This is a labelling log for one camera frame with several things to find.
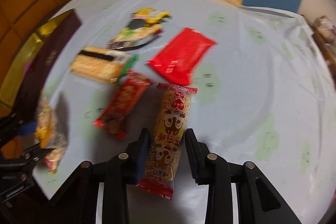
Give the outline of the cracker pack with green ends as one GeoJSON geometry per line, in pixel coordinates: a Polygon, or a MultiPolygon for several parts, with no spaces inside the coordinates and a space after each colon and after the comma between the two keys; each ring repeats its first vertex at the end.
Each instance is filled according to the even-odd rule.
{"type": "Polygon", "coordinates": [[[106,84],[115,84],[137,61],[137,55],[85,46],[73,59],[70,71],[78,76],[106,84]]]}

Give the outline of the light blue smiley tablecloth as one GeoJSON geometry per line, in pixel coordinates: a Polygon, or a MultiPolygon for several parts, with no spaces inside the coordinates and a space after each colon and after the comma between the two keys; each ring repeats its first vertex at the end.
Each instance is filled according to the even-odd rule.
{"type": "Polygon", "coordinates": [[[123,152],[142,128],[154,126],[161,90],[151,86],[133,110],[125,141],[93,125],[113,88],[70,72],[84,46],[106,47],[133,12],[152,7],[171,13],[157,40],[136,50],[134,70],[155,84],[147,66],[182,29],[215,41],[193,75],[188,125],[211,152],[229,162],[254,162],[302,223],[318,223],[335,192],[335,88],[327,65],[297,14],[245,9],[225,0],[72,0],[81,27],[60,53],[45,84],[68,148],[56,174],[34,176],[52,197],[84,160],[104,162],[123,152]]]}

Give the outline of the tissue box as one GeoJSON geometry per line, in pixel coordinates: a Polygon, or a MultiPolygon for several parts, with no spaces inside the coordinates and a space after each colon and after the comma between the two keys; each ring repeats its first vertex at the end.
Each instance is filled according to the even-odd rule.
{"type": "Polygon", "coordinates": [[[335,25],[333,25],[327,16],[317,17],[313,22],[313,26],[328,42],[335,40],[335,25]]]}

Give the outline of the gold-lined dark gift box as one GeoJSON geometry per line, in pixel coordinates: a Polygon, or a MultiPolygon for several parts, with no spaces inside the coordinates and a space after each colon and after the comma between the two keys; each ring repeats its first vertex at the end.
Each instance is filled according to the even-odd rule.
{"type": "Polygon", "coordinates": [[[1,117],[33,118],[42,89],[64,47],[80,28],[74,9],[54,17],[33,32],[15,57],[1,84],[1,117]]]}

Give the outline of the wooden side table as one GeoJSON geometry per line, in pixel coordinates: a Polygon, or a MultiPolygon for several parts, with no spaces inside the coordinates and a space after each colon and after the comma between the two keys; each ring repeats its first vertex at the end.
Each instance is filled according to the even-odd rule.
{"type": "Polygon", "coordinates": [[[319,33],[314,32],[312,37],[321,51],[329,69],[335,73],[335,46],[327,43],[319,33]]]}

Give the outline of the glossy red snack packet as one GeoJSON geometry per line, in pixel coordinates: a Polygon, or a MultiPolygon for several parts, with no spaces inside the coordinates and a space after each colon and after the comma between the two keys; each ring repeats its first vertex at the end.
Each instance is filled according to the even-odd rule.
{"type": "Polygon", "coordinates": [[[195,67],[217,42],[197,30],[184,28],[147,65],[165,80],[180,86],[192,84],[195,67]]]}

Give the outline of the long sesame stick packet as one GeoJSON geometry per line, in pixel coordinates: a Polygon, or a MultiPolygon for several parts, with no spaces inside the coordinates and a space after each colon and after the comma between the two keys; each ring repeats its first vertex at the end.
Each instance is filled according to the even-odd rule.
{"type": "Polygon", "coordinates": [[[178,169],[184,134],[197,88],[159,83],[164,90],[151,137],[142,179],[138,187],[149,193],[171,200],[178,169]]]}

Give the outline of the orange-ended biscuit packet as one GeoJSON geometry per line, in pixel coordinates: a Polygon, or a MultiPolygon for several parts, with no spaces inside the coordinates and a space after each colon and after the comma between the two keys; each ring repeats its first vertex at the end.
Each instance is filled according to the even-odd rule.
{"type": "Polygon", "coordinates": [[[67,150],[68,141],[55,110],[43,93],[38,102],[37,123],[35,142],[42,149],[52,149],[44,156],[43,161],[49,173],[56,174],[67,150]]]}

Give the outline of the small red snack packet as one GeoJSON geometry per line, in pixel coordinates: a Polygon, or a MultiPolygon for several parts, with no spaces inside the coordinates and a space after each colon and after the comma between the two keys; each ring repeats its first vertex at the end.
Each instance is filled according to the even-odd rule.
{"type": "Polygon", "coordinates": [[[150,85],[152,81],[148,77],[134,70],[128,70],[125,81],[93,125],[105,130],[117,140],[124,140],[127,136],[128,116],[150,85]]]}

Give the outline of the yellow snack packet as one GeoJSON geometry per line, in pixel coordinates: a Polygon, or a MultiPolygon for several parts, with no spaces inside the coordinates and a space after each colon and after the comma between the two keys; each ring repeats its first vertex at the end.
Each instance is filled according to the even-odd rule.
{"type": "Polygon", "coordinates": [[[157,10],[152,7],[147,7],[134,12],[131,19],[142,19],[147,24],[159,24],[165,18],[171,17],[168,11],[157,10]]]}

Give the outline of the green and white snack packet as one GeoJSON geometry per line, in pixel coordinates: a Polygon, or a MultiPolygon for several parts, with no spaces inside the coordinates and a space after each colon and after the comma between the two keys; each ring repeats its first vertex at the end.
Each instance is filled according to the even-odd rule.
{"type": "Polygon", "coordinates": [[[132,19],[119,34],[112,39],[108,48],[111,50],[131,51],[143,47],[162,32],[162,25],[147,23],[144,19],[132,19]]]}

